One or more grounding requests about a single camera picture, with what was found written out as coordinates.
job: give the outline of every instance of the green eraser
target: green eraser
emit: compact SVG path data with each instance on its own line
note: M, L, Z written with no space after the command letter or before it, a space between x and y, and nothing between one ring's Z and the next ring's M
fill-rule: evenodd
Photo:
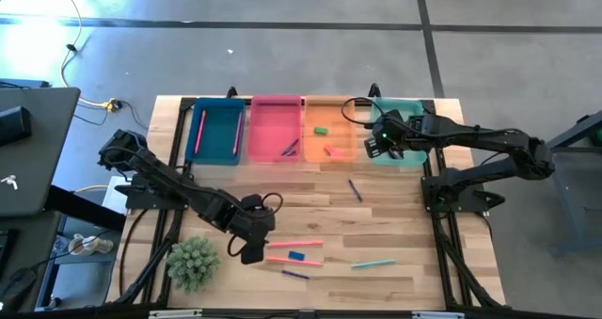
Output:
M317 134L317 135L327 135L328 134L328 129L325 127L315 127L313 129L313 133Z

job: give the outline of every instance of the plastic tray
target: plastic tray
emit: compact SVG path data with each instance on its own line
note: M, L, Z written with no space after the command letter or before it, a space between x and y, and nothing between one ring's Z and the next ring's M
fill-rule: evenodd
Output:
M343 162L350 163L357 156L356 126L342 117L341 106L351 97L316 97L305 99L304 153L307 161L312 163ZM348 104L345 114L353 119L356 107ZM316 135L314 128L324 127L327 135ZM325 146L329 145L337 153L328 154Z
M205 112L200 141L198 130ZM229 98L199 98L186 145L186 159L195 164L237 165L245 130L245 101Z
M250 160L298 161L301 142L301 97L253 97L248 141Z
M385 112L396 109L404 118L404 121L409 116L421 116L422 115L422 103L420 101L410 101L401 99L381 99L377 98L374 100ZM376 107L372 106L370 113L370 121L375 121L380 117L380 112ZM387 154L381 154L372 159L372 162L378 165L396 165L396 166L407 166L413 167L422 165L426 160L426 152L424 151L404 151L404 159L392 159Z

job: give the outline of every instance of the orange tray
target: orange tray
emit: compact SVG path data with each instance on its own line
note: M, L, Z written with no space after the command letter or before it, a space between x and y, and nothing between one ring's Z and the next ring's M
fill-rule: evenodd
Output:
M357 156L356 126L342 117L341 106L351 97L308 96L305 98L304 147L305 159L311 163L350 163ZM347 117L354 119L356 106L345 107ZM314 128L324 127L327 135L316 135ZM336 155L325 149L330 146Z

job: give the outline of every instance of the teal stick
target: teal stick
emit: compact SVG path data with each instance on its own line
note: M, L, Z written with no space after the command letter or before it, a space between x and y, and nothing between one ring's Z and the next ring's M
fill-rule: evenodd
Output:
M372 267L372 266L379 266L382 264L390 264L390 263L395 263L394 259L387 259L384 261L378 261L378 262L369 262L369 263L354 263L351 265L351 268L362 268L362 267Z

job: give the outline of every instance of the blue eraser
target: blue eraser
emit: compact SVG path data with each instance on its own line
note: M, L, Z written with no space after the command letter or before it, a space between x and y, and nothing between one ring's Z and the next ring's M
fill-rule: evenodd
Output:
M289 252L289 258L295 259L295 260L298 260L298 261L303 261L305 259L305 254L299 253L299 252L295 252L295 251L290 251Z

